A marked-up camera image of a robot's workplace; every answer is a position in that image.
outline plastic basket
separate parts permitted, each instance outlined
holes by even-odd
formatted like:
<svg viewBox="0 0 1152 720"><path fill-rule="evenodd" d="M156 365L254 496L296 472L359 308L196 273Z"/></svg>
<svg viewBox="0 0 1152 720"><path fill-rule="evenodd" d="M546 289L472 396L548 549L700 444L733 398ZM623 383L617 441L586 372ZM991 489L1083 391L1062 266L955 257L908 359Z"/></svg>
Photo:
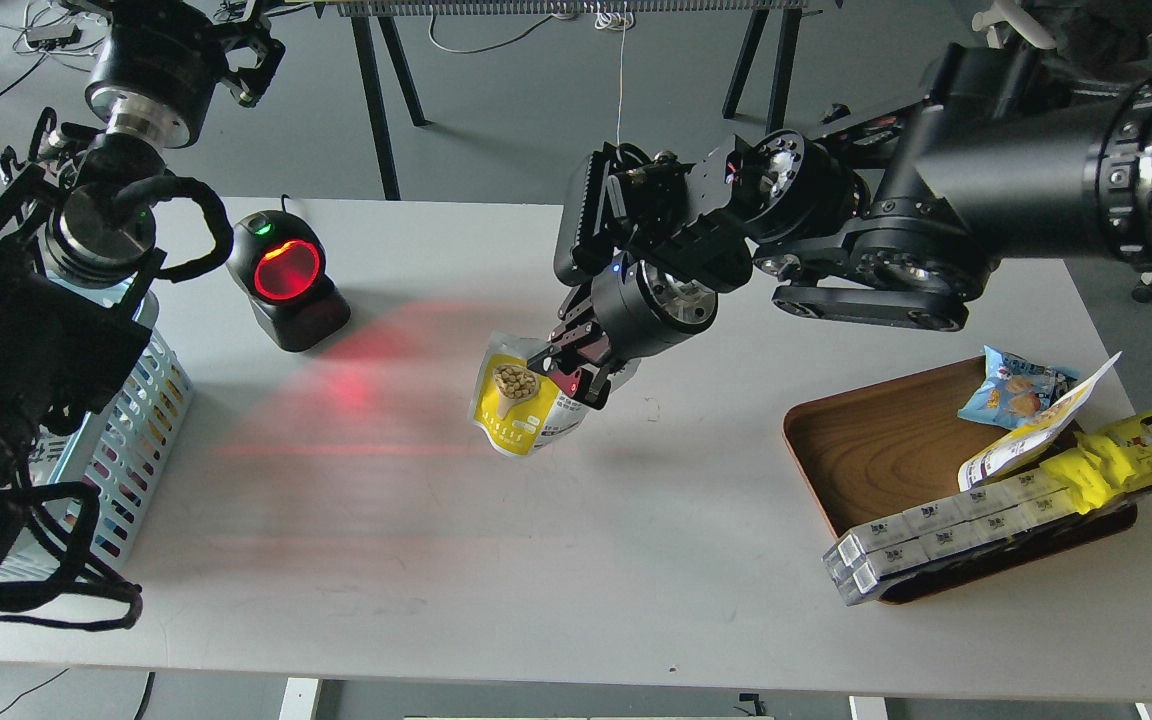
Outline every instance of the plastic basket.
<svg viewBox="0 0 1152 720"><path fill-rule="evenodd" d="M104 291L66 287L106 306L127 290L126 283ZM156 319L157 300L150 293L136 320L152 327ZM35 446L29 461L35 484L82 480L100 491L92 555L111 568L122 568L131 553L192 396L194 384L154 331L123 389L101 414L89 414L78 432L68 437L44 432ZM50 505L55 506L47 510L56 520L66 524L76 520L77 505ZM0 564L0 579L46 579L55 566L29 533L22 533Z"/></svg>

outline white string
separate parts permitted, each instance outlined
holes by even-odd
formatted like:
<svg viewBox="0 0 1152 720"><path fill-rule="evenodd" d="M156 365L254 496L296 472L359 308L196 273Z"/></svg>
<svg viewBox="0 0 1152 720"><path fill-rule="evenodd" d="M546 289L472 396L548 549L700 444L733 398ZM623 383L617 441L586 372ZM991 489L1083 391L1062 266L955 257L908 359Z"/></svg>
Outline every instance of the white string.
<svg viewBox="0 0 1152 720"><path fill-rule="evenodd" d="M626 36L628 33L628 26L621 29L621 67L620 67L620 78L621 78L621 91L616 99L616 145L621 145L621 118L626 114Z"/></svg>

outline wooden tray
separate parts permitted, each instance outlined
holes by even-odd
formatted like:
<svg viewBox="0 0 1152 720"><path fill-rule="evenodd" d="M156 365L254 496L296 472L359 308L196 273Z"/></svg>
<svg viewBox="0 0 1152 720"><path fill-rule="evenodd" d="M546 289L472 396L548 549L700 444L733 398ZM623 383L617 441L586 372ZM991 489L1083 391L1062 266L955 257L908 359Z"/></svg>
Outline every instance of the wooden tray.
<svg viewBox="0 0 1152 720"><path fill-rule="evenodd" d="M785 416L785 441L838 538L861 523L884 518L958 492L964 461L1006 430L957 418L984 379L984 357L879 382L795 406ZM1074 446L1073 429L1052 452ZM1134 505L1059 523L1006 551L915 575L886 593L909 602L1132 526Z"/></svg>

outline gray floor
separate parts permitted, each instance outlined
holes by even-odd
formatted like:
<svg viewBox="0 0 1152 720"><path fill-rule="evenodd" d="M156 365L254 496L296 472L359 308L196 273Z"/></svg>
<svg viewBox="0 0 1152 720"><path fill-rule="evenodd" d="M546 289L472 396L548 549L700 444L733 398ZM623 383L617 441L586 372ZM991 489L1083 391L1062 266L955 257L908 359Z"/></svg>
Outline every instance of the gray floor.
<svg viewBox="0 0 1152 720"><path fill-rule="evenodd" d="M5 22L18 22L20 6L0 0ZM810 127L828 105L855 109L881 105L908 92L947 41L975 41L956 13L967 1L885 3L849 0L843 10L828 1L806 18L795 68L787 124ZM668 147L699 159L727 132L761 136L771 83L772 37L755 60L741 118L722 120L722 104L742 33L744 14L641 15L626 37L626 99L622 138L649 151ZM497 41L531 18L446 18L439 38L470 47ZM399 181L404 199L543 202L563 199L573 166L617 123L617 54L621 38L596 32L591 18L550 22L524 41L480 55L433 50L425 20L403 18L399 29L429 128L406 122L397 85L382 61ZM0 88L31 63L6 50L14 32L0 28ZM276 20L275 36L288 55L259 108L238 109L223 91L215 96L204 137L195 147L170 151L179 174L205 179L221 195L379 199L376 156L346 20L293 15ZM61 119L90 122L82 101L84 76L46 63L0 101L0 149L20 146L44 104ZM502 228L508 233L509 228ZM366 228L359 228L359 241ZM552 243L550 237L518 242ZM164 245L172 251L170 238ZM418 247L412 260L431 263ZM1124 348L1119 369L1137 407L1152 406L1152 305L1134 304L1130 270L1101 262L1070 263L1087 310L1111 350ZM454 272L431 263L429 272ZM795 320L786 318L787 336ZM1049 332L1036 319L1036 332ZM0 666L0 707L46 679L46 669ZM76 669L23 700L8 717L131 717L143 674ZM169 674L157 683L147 717L275 717L281 679ZM402 715L740 715L730 694L658 691L639 688L467 687L343 683L325 697L324 717L397 720ZM846 717L838 697L767 696L776 717ZM888 703L893 719L932 720L1112 719L1132 717L1127 705L1046 703Z"/></svg>

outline yellow packaged snack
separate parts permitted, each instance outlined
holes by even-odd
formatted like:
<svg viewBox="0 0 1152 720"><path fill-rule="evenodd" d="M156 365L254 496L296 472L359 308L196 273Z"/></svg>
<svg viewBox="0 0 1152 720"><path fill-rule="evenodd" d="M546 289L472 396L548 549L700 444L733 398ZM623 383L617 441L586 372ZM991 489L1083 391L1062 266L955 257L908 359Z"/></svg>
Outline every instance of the yellow packaged snack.
<svg viewBox="0 0 1152 720"><path fill-rule="evenodd" d="M547 344L502 332L490 338L470 402L470 422L483 429L502 455L531 455L571 433L589 414L589 406L567 397L547 377L526 369L526 357ZM612 389L632 377L636 369L635 361L612 374Z"/></svg>
<svg viewBox="0 0 1152 720"><path fill-rule="evenodd" d="M1152 410L1079 434L1078 447L1043 461L1041 467L1070 488L1082 514L1152 486Z"/></svg>

